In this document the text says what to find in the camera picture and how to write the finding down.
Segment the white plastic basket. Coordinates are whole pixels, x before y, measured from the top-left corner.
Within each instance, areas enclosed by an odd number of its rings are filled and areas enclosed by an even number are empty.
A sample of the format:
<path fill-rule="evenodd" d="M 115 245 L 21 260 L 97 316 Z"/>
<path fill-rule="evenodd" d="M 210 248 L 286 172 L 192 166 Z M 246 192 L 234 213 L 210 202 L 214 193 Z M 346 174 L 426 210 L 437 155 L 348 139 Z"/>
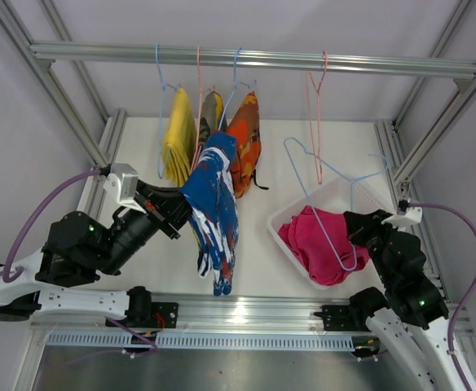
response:
<path fill-rule="evenodd" d="M 367 181 L 335 177 L 274 212 L 267 229 L 275 243 L 313 287 L 344 283 L 370 264 L 368 251 L 347 240 L 343 213 L 393 213 L 394 206 Z"/>

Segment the blue white patterned trousers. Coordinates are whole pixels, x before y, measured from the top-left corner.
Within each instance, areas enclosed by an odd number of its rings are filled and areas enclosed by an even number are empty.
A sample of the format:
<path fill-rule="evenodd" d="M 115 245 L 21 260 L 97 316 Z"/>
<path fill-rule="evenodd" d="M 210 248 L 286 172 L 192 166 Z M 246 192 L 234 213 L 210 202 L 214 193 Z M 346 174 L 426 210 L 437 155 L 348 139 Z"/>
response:
<path fill-rule="evenodd" d="M 236 263 L 239 222 L 230 171 L 235 154 L 234 137 L 223 132 L 212 134 L 180 188 L 192 208 L 189 222 L 198 244 L 198 275 L 213 275 L 215 296 L 231 293 Z"/>

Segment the pink trousers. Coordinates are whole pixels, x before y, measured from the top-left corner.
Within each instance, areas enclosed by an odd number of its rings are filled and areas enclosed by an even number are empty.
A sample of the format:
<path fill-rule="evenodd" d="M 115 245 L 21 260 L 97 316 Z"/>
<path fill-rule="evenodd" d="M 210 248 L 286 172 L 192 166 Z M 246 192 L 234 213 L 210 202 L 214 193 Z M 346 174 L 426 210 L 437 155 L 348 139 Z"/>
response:
<path fill-rule="evenodd" d="M 306 205 L 278 230 L 278 235 L 311 274 L 310 280 L 320 286 L 343 283 L 371 260 L 366 248 L 354 246 L 347 239 L 341 213 Z"/>

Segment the blue hanger with blue trousers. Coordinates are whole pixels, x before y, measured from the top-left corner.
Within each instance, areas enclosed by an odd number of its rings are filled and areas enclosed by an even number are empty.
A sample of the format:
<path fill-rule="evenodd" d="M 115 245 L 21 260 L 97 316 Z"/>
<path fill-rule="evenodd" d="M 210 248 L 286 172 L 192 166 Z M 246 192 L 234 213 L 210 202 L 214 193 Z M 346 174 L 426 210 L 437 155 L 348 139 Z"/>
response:
<path fill-rule="evenodd" d="M 388 212 L 394 211 L 395 207 L 380 194 L 374 187 L 367 183 L 372 177 L 386 174 L 390 163 L 385 156 L 380 156 L 384 162 L 384 169 L 358 178 L 349 178 L 329 163 L 322 161 L 321 164 L 331 169 L 337 176 L 323 182 L 313 191 L 305 189 L 304 196 L 287 206 L 274 212 L 267 220 L 267 229 L 271 233 L 274 241 L 280 247 L 296 270 L 306 279 L 311 278 L 311 274 L 304 265 L 297 260 L 290 251 L 288 245 L 283 242 L 278 235 L 278 230 L 289 224 L 297 212 L 303 210 L 306 205 L 317 209 L 322 208 L 331 213 L 343 213 L 345 211 L 356 213 L 372 212 L 375 209 L 384 209 Z"/>

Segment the orange camouflage trousers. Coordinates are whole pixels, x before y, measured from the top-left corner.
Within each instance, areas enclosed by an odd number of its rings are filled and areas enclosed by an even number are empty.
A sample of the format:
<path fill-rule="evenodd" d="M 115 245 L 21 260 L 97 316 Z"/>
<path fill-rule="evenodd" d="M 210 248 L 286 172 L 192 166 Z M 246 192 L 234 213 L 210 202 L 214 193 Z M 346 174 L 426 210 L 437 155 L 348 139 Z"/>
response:
<path fill-rule="evenodd" d="M 262 153 L 258 97 L 249 92 L 227 127 L 227 133 L 236 139 L 236 156 L 230 168 L 234 196 L 243 197 L 253 183 L 261 190 L 269 188 L 258 184 L 257 165 Z"/>

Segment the pink wire hanger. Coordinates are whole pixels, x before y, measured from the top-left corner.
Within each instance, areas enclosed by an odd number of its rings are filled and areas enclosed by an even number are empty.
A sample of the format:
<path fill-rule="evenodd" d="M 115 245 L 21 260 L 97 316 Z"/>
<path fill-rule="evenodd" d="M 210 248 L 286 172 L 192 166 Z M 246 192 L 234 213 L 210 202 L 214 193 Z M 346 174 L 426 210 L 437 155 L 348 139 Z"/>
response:
<path fill-rule="evenodd" d="M 305 73 L 306 103 L 311 136 L 312 157 L 315 164 L 315 176 L 318 184 L 323 182 L 323 166 L 321 162 L 321 90 L 328 68 L 328 52 L 322 53 L 323 65 L 319 79 L 315 79 L 312 72 Z"/>

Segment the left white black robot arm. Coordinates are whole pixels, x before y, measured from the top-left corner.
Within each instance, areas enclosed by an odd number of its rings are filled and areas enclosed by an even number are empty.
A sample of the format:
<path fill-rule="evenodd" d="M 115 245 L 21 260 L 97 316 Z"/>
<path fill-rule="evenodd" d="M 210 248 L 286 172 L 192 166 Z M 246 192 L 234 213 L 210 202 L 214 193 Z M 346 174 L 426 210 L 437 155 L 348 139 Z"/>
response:
<path fill-rule="evenodd" d="M 153 302 L 143 286 L 123 291 L 92 291 L 85 286 L 121 268 L 159 231 L 170 239 L 191 216 L 179 189 L 138 181 L 137 207 L 119 206 L 109 227 L 75 211 L 51 224 L 41 249 L 15 264 L 11 283 L 2 279 L 0 322 L 23 322 L 38 314 L 88 314 L 108 327 L 174 328 L 174 302 Z"/>

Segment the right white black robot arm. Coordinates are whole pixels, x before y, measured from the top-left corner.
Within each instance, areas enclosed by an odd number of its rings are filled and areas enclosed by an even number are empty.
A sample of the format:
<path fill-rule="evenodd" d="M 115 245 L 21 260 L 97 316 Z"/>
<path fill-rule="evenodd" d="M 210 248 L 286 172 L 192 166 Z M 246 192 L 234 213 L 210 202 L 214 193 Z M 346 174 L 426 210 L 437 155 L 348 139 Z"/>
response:
<path fill-rule="evenodd" d="M 348 239 L 368 250 L 384 288 L 365 288 L 347 305 L 323 305 L 315 315 L 327 332 L 374 334 L 417 389 L 476 390 L 454 338 L 458 313 L 425 275 L 420 239 L 403 231 L 421 215 L 414 204 L 398 215 L 346 212 Z"/>

